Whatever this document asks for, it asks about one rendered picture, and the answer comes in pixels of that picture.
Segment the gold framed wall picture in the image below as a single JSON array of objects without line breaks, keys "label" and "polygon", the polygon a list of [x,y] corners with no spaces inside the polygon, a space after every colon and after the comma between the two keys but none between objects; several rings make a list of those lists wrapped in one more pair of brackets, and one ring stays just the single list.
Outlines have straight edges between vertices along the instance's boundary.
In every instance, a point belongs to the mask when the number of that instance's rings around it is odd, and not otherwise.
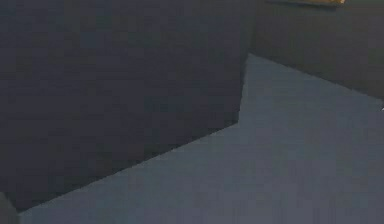
[{"label": "gold framed wall picture", "polygon": [[338,7],[345,4],[346,0],[266,0],[271,3],[300,4],[321,7]]}]

